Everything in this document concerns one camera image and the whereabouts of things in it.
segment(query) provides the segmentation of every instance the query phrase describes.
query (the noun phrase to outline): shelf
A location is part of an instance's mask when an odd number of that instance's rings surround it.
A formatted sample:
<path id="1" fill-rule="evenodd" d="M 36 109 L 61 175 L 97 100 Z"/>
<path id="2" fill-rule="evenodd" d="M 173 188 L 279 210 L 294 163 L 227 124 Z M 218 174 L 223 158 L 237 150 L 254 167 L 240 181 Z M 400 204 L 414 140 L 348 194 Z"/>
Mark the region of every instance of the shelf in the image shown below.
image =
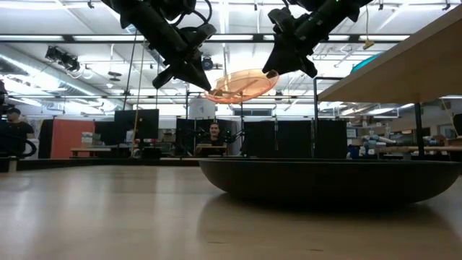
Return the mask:
<path id="1" fill-rule="evenodd" d="M 462 5 L 322 91 L 319 101 L 421 103 L 462 95 Z"/>

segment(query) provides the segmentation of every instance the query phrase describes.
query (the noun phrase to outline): black bowl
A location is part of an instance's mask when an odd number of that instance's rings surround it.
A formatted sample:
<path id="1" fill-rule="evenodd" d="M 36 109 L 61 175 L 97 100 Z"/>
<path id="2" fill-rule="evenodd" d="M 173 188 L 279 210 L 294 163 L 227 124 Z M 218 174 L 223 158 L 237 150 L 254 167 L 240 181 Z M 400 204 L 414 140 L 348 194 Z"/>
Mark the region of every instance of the black bowl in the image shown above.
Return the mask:
<path id="1" fill-rule="evenodd" d="M 241 199 L 314 204 L 409 204 L 441 194 L 458 162 L 405 160 L 208 159 L 205 176 Z"/>

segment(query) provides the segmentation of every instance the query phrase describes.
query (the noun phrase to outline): black monitor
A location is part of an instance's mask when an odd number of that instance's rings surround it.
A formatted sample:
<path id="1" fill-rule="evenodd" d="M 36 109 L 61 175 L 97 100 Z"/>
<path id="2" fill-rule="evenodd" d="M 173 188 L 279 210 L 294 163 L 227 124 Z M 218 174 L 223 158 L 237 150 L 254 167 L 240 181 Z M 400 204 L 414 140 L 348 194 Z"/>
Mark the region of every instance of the black monitor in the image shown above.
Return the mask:
<path id="1" fill-rule="evenodd" d="M 135 127 L 136 110 L 116 111 L 115 124 L 120 131 L 121 140 L 125 139 L 126 132 Z M 138 110 L 138 123 L 136 124 L 136 138 L 157 139 L 159 135 L 159 110 Z"/>

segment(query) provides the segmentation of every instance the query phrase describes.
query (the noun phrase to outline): person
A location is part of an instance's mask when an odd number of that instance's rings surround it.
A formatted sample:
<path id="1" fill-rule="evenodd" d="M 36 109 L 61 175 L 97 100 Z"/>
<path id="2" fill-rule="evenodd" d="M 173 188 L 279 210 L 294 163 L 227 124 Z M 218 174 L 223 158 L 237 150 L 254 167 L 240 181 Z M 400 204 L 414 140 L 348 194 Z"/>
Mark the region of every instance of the person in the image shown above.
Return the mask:
<path id="1" fill-rule="evenodd" d="M 199 156 L 207 157 L 209 155 L 223 155 L 226 150 L 224 148 L 205 148 L 207 146 L 223 147 L 225 141 L 220 135 L 220 128 L 217 122 L 211 123 L 209 127 L 210 136 L 206 137 L 198 145 Z"/>
<path id="2" fill-rule="evenodd" d="M 6 111 L 7 122 L 0 126 L 2 146 L 6 151 L 22 154 L 26 149 L 26 143 L 21 139 L 33 139 L 34 129 L 26 122 L 20 121 L 21 111 L 10 108 Z"/>

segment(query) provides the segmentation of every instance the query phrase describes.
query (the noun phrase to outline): transparent orange bowl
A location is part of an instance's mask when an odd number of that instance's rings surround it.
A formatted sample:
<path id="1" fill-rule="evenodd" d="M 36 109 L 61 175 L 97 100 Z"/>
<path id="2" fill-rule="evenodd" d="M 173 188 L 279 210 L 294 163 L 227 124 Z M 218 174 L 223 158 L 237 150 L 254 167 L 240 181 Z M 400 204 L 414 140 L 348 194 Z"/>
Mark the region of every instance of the transparent orange bowl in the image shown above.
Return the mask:
<path id="1" fill-rule="evenodd" d="M 204 94 L 216 103 L 236 104 L 268 92 L 278 80 L 276 71 L 264 74 L 260 69 L 248 69 L 218 79 L 215 88 Z"/>

